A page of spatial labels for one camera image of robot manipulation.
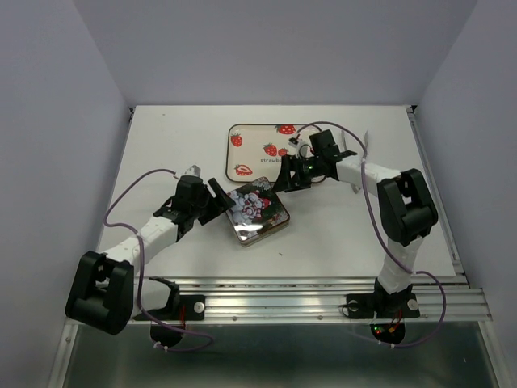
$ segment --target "white wall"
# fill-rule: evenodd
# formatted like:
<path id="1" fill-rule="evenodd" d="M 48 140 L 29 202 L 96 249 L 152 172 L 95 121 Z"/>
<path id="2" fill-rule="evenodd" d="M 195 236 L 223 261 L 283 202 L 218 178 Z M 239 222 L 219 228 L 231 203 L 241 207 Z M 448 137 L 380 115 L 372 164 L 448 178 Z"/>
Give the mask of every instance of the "white wall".
<path id="1" fill-rule="evenodd" d="M 475 0 L 74 0 L 135 103 L 416 103 Z"/>
<path id="2" fill-rule="evenodd" d="M 517 370 L 517 2 L 480 0 L 418 108 L 469 279 Z"/>
<path id="3" fill-rule="evenodd" d="M 0 385 L 46 386 L 128 109 L 71 0 L 0 11 Z"/>

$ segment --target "red strawberry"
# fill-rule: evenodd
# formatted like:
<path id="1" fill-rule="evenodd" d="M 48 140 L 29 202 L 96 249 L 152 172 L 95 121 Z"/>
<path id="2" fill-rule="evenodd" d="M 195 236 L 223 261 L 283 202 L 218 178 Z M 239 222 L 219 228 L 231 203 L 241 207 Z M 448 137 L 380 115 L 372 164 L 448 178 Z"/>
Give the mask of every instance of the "red strawberry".
<path id="1" fill-rule="evenodd" d="M 242 146 L 242 137 L 241 135 L 239 135 L 238 133 L 235 133 L 233 134 L 231 137 L 230 137 L 230 140 L 232 142 L 232 144 L 236 147 L 240 147 Z"/>
<path id="2" fill-rule="evenodd" d="M 292 135 L 293 133 L 296 133 L 294 125 L 276 125 L 275 129 L 276 132 L 282 133 L 283 135 Z"/>
<path id="3" fill-rule="evenodd" d="M 246 164 L 237 164 L 235 166 L 237 175 L 251 175 L 253 171 Z"/>
<path id="4" fill-rule="evenodd" d="M 269 156 L 276 156 L 276 147 L 271 143 L 264 145 L 264 151 L 266 151 L 266 154 Z"/>

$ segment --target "white table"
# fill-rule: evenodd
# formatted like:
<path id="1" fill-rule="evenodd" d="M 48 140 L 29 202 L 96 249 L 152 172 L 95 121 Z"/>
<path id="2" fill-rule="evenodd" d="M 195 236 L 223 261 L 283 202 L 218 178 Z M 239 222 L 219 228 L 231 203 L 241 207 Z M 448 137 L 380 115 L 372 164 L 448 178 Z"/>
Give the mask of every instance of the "white table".
<path id="1" fill-rule="evenodd" d="M 229 128 L 239 123 L 343 124 L 360 137 L 369 129 L 369 161 L 423 171 L 404 107 L 354 106 L 139 106 L 113 192 L 115 199 L 136 177 L 165 167 L 177 172 L 201 167 L 202 178 L 216 178 L 228 191 L 238 187 L 225 177 Z M 336 141 L 340 139 L 334 132 Z M 359 150 L 347 137 L 351 150 Z M 174 194 L 176 180 L 151 175 L 119 204 L 112 221 L 140 228 Z M 350 185 L 328 179 L 309 190 L 281 193 L 291 224 L 251 247 L 241 247 L 225 216 L 204 227 L 196 223 L 180 243 L 146 267 L 146 276 L 172 277 L 374 277 L 384 253 L 373 233 L 364 198 Z M 379 212 L 376 217 L 380 222 Z M 99 249 L 116 245 L 125 230 L 104 228 Z M 418 253 L 415 269 L 454 276 L 443 227 L 439 223 Z"/>

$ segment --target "white robotic arm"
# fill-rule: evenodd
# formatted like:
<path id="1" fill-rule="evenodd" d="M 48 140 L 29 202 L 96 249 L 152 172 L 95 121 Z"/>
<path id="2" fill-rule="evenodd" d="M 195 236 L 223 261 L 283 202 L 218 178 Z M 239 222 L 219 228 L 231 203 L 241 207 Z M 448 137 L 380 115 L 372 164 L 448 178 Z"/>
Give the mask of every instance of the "white robotic arm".
<path id="1" fill-rule="evenodd" d="M 336 163 L 338 180 L 344 183 L 351 183 L 358 188 L 363 188 L 361 179 L 361 160 L 359 155 L 352 155 L 344 158 L 341 162 Z M 365 164 L 366 190 L 368 193 L 377 195 L 377 185 L 386 179 L 400 179 L 401 172 L 386 167 L 376 165 L 374 163 Z M 423 238 L 416 238 L 409 245 L 404 247 L 399 242 L 388 238 L 389 251 L 398 258 L 398 260 L 411 271 L 414 267 L 418 249 L 422 245 Z M 386 254 L 384 265 L 380 271 L 377 280 L 388 294 L 398 293 L 406 289 L 411 284 L 411 275 L 399 267 Z"/>
<path id="2" fill-rule="evenodd" d="M 133 291 L 134 277 L 141 268 L 160 251 L 179 241 L 193 227 L 195 220 L 204 225 L 234 205 L 217 181 L 210 179 L 208 183 L 215 194 L 213 196 L 199 173 L 199 168 L 189 169 L 179 179 L 174 196 L 154 212 L 140 230 L 136 231 L 127 224 L 112 225 L 105 221 L 107 226 L 123 226 L 137 232 L 138 237 L 132 235 L 103 253 L 88 251 L 79 260 L 65 308 L 69 318 L 115 335 L 124 329 L 129 319 L 141 312 L 139 293 L 135 295 Z M 146 309 L 178 313 L 179 287 L 176 284 L 161 278 L 143 281 L 142 277 L 139 283 L 143 290 L 141 302 Z"/>
<path id="3" fill-rule="evenodd" d="M 360 142 L 355 134 L 351 135 Z M 380 220 L 388 235 L 385 244 L 374 223 L 376 234 L 386 250 L 384 266 L 376 279 L 373 294 L 347 295 L 348 301 L 355 301 L 355 309 L 349 307 L 348 315 L 350 318 L 371 318 L 377 313 L 377 316 L 391 318 L 393 313 L 407 308 L 407 302 L 415 298 L 410 282 L 414 261 L 423 238 L 438 221 L 423 174 L 415 169 L 397 171 L 368 162 L 364 164 L 363 171 L 363 157 L 350 150 L 340 151 L 330 130 L 315 133 L 309 139 L 310 145 L 299 137 L 290 139 L 290 144 L 296 147 L 296 155 L 282 157 L 273 190 L 292 192 L 310 188 L 313 179 L 325 176 L 351 183 L 378 198 Z M 366 196 L 368 211 L 371 212 L 368 194 Z M 407 318 L 419 315 L 415 311 L 404 311 L 404 314 Z"/>

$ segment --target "purple cable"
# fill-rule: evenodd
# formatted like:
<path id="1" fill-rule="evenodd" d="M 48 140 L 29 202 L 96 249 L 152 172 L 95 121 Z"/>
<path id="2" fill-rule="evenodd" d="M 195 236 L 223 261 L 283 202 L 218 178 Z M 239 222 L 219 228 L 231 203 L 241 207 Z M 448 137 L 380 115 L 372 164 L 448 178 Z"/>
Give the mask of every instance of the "purple cable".
<path id="1" fill-rule="evenodd" d="M 154 174 L 156 172 L 167 172 L 169 174 L 172 174 L 176 178 L 176 173 L 174 171 L 168 170 L 166 168 L 158 168 L 156 170 L 147 171 L 140 178 L 138 178 L 133 183 L 131 183 L 128 186 L 128 188 L 126 188 L 122 192 L 122 194 L 120 194 L 119 197 L 115 201 L 113 201 L 113 204 L 111 204 L 109 209 L 106 211 L 106 215 L 104 216 L 104 225 L 106 227 L 108 227 L 108 228 L 121 227 L 121 228 L 125 228 L 127 230 L 131 230 L 135 234 L 135 236 L 137 237 L 138 246 L 140 247 L 140 274 L 138 275 L 137 306 L 141 310 L 141 313 L 143 315 L 145 315 L 145 317 L 147 317 L 147 319 L 149 319 L 150 321 L 160 325 L 161 327 L 164 327 L 165 329 L 169 329 L 171 331 L 176 331 L 176 332 L 182 333 L 182 334 L 188 334 L 188 335 L 195 335 L 195 336 L 198 336 L 198 337 L 204 337 L 204 338 L 208 339 L 208 342 L 206 344 L 195 346 L 193 348 L 173 349 L 173 348 L 167 348 L 167 347 L 161 346 L 160 343 L 155 343 L 154 346 L 156 346 L 157 348 L 163 349 L 166 352 L 195 352 L 197 350 L 204 349 L 204 348 L 210 346 L 211 344 L 213 344 L 214 341 L 215 341 L 214 337 L 209 335 L 208 333 L 200 333 L 200 332 L 196 332 L 196 331 L 183 330 L 183 329 L 180 329 L 178 327 L 174 327 L 172 325 L 168 325 L 167 323 L 164 323 L 161 320 L 155 318 L 153 315 L 151 315 L 144 308 L 144 306 L 142 305 L 142 287 L 144 285 L 144 267 L 145 267 L 145 244 L 144 244 L 144 240 L 138 234 L 138 230 L 135 227 L 133 227 L 133 226 L 131 226 L 129 224 L 126 224 L 125 222 L 110 223 L 107 220 L 108 217 L 110 216 L 111 212 L 113 211 L 113 209 L 119 204 L 120 200 L 122 200 L 122 198 L 124 198 L 126 196 L 126 194 L 128 194 L 128 192 L 131 191 L 132 188 L 134 188 L 146 176 Z"/>
<path id="2" fill-rule="evenodd" d="M 318 124 L 318 125 L 321 125 L 321 124 L 331 125 L 331 126 L 334 126 L 336 128 L 341 129 L 342 131 L 344 131 L 344 132 L 348 133 L 350 136 L 352 136 L 359 143 L 361 148 L 363 149 L 363 159 L 361 160 L 361 183 L 363 185 L 364 200 L 366 201 L 366 207 L 368 208 L 368 215 L 370 216 L 370 220 L 372 221 L 373 230 L 375 231 L 375 235 L 377 236 L 377 240 L 379 240 L 380 246 L 386 252 L 386 255 L 388 255 L 389 258 L 391 260 L 393 260 L 393 262 L 398 267 L 400 267 L 404 272 L 409 273 L 409 274 L 413 274 L 413 271 L 410 268 L 406 267 L 388 249 L 388 247 L 386 246 L 386 244 L 385 244 L 385 242 L 384 242 L 384 240 L 382 238 L 382 235 L 380 234 L 379 227 L 377 225 L 375 216 L 373 214 L 372 202 L 370 201 L 370 197 L 368 196 L 368 191 L 364 189 L 364 188 L 367 187 L 367 185 L 366 185 L 366 166 L 365 165 L 366 165 L 366 157 L 368 156 L 368 150 L 367 150 L 366 146 L 361 141 L 361 139 L 359 139 L 359 137 L 357 135 L 355 135 L 355 133 L 353 133 L 350 129 L 346 129 L 342 125 L 335 124 L 335 123 L 333 123 L 331 121 L 314 121 L 313 123 L 303 125 L 301 128 L 298 129 L 297 132 L 300 133 L 302 130 L 308 128 L 309 126 L 316 125 L 316 124 Z M 414 342 L 412 342 L 410 344 L 395 345 L 394 346 L 395 348 L 412 348 L 413 346 L 417 346 L 417 345 L 423 344 L 424 342 L 428 341 L 432 336 L 434 336 L 439 331 L 439 329 L 442 326 L 443 320 L 445 319 L 445 313 L 447 311 L 447 297 L 445 295 L 445 290 L 443 289 L 442 284 L 439 282 L 439 280 L 436 278 L 436 276 L 434 276 L 433 274 L 431 274 L 428 271 L 417 271 L 417 272 L 415 272 L 415 274 L 417 274 L 417 275 L 427 275 L 436 283 L 436 285 L 438 285 L 439 291 L 442 293 L 442 302 L 443 302 L 442 314 L 439 317 L 439 321 L 436 324 L 435 329 L 431 333 L 429 333 L 428 335 L 425 335 L 421 339 L 419 339 L 417 341 L 414 341 Z M 357 336 L 362 337 L 362 338 L 364 338 L 366 340 L 372 341 L 371 338 L 363 337 L 361 335 L 357 335 Z"/>

